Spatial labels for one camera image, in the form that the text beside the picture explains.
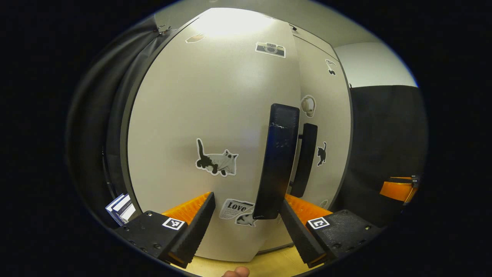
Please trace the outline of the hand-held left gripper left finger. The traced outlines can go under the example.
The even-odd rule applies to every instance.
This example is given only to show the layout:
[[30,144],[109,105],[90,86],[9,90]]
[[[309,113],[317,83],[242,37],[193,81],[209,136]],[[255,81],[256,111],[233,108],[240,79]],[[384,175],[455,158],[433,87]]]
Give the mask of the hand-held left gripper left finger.
[[215,209],[215,195],[207,192],[162,214],[143,212],[115,233],[153,258],[186,268],[204,238]]

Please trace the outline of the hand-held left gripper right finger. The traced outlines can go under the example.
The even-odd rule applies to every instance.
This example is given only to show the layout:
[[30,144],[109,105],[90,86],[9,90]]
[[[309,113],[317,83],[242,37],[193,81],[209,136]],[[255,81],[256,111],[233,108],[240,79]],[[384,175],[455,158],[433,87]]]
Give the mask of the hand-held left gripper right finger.
[[309,268],[342,260],[383,232],[348,209],[330,212],[290,194],[284,196],[280,215]]

